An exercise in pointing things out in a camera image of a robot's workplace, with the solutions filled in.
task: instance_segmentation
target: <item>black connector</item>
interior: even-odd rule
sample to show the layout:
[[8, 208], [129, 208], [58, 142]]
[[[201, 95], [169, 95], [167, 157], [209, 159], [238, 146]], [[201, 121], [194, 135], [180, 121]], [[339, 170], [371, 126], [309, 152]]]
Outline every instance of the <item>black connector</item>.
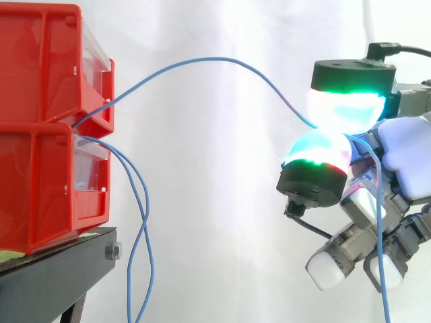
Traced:
[[399, 54], [402, 46], [396, 42], [372, 42], [368, 45], [367, 59], [385, 61], [386, 56]]

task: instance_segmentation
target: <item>white fabric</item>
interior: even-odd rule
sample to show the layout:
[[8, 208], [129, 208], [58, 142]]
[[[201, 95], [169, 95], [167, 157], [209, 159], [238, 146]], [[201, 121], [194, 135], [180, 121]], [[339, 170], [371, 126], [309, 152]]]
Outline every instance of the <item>white fabric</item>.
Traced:
[[[115, 60], [117, 94], [171, 63], [223, 55], [262, 70], [305, 111], [316, 60], [363, 57], [371, 40], [431, 48], [431, 2], [423, 0], [65, 2], [82, 6]], [[429, 59], [388, 61], [399, 81], [431, 77]], [[383, 321], [380, 294], [361, 264], [326, 292], [304, 270], [325, 240], [286, 219], [275, 185], [283, 156], [306, 130], [258, 77], [228, 63], [171, 71], [117, 105], [108, 141], [139, 166], [151, 198], [156, 282], [143, 322]], [[88, 293], [83, 323], [126, 322], [127, 255], [141, 220], [117, 161], [111, 201], [109, 225], [118, 227], [123, 258]], [[339, 207], [310, 210], [305, 220], [332, 233], [349, 221]], [[429, 322], [430, 251], [421, 246], [389, 293], [394, 322]], [[134, 317], [149, 277], [142, 241]]]

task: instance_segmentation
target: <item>screw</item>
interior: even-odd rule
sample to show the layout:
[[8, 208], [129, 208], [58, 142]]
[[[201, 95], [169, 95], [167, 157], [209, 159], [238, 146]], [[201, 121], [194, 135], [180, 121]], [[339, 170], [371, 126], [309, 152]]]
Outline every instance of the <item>screw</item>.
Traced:
[[121, 242], [113, 242], [109, 246], [109, 259], [120, 260], [122, 253], [123, 253], [123, 245], [121, 244]]

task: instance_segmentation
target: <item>white fingertip pad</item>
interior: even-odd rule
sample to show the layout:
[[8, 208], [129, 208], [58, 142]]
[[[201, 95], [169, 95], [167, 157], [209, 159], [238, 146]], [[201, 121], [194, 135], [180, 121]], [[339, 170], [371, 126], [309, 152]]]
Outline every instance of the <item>white fingertip pad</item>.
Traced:
[[[349, 196], [350, 200], [365, 214], [372, 224], [377, 223], [376, 198], [364, 187], [359, 188]], [[382, 219], [386, 216], [386, 210], [381, 207]]]
[[308, 263], [307, 271], [321, 291], [326, 291], [345, 279], [343, 272], [327, 252], [315, 255]]
[[[403, 277], [399, 273], [397, 267], [392, 262], [391, 258], [387, 254], [383, 255], [383, 268], [385, 270], [385, 282], [386, 289], [393, 289], [399, 286], [403, 282]], [[380, 274], [378, 272], [378, 258], [373, 258], [370, 261], [370, 270], [377, 283], [380, 283]]]

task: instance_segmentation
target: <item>black cap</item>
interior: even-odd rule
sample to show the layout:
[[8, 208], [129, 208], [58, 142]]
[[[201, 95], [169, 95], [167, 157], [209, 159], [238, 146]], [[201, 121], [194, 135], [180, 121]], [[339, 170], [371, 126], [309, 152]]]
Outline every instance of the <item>black cap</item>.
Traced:
[[370, 92], [388, 97], [395, 71], [395, 66], [376, 61], [317, 61], [314, 64], [311, 88], [341, 94]]

